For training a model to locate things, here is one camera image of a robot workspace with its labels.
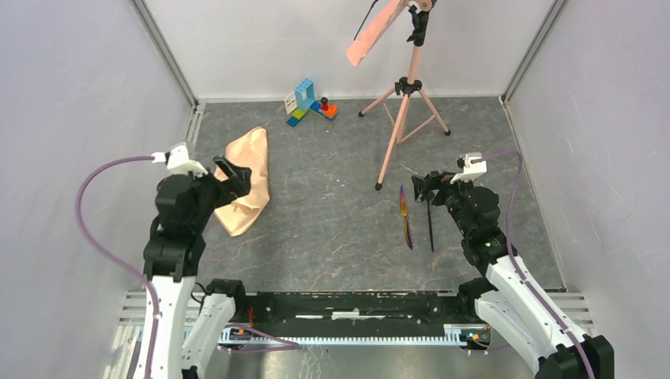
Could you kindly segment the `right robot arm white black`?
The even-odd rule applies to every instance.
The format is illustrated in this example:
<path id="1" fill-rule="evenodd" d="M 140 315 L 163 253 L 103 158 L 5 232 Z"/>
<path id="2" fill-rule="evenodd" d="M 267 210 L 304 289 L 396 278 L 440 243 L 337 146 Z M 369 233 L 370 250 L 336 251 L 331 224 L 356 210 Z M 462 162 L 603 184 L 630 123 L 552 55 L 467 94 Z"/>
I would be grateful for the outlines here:
<path id="1" fill-rule="evenodd" d="M 458 316 L 492 326 L 536 378 L 613 378 L 613 346 L 572 321 L 534 280 L 499 226 L 499 195 L 454 177 L 414 175 L 412 187 L 416 201 L 446 208 L 466 260 L 481 274 L 459 286 Z"/>

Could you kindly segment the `peach cloth napkin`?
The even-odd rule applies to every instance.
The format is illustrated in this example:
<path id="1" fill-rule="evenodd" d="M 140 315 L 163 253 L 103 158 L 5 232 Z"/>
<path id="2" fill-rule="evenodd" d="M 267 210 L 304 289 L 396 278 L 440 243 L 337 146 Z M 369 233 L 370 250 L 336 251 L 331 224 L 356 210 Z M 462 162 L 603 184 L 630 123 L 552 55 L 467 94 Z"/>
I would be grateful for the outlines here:
<path id="1" fill-rule="evenodd" d="M 215 216 L 231 237 L 247 232 L 269 203 L 269 142 L 265 128 L 257 126 L 225 148 L 233 164 L 251 169 L 250 192 L 215 210 Z"/>

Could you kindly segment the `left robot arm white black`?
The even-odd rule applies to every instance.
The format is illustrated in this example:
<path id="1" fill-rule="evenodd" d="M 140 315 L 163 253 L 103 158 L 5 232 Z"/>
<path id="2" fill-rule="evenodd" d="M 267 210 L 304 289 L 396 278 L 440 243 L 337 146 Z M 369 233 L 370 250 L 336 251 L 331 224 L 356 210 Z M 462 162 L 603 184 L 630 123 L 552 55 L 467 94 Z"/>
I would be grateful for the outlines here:
<path id="1" fill-rule="evenodd" d="M 170 176 L 156 187 L 158 211 L 145 246 L 146 315 L 135 378 L 203 378 L 229 321 L 240 321 L 248 301 L 239 280 L 213 280 L 193 328 L 186 311 L 205 249 L 203 231 L 216 208 L 250 192 L 252 170 L 224 157 L 214 160 L 219 180 L 199 162 L 167 159 Z"/>

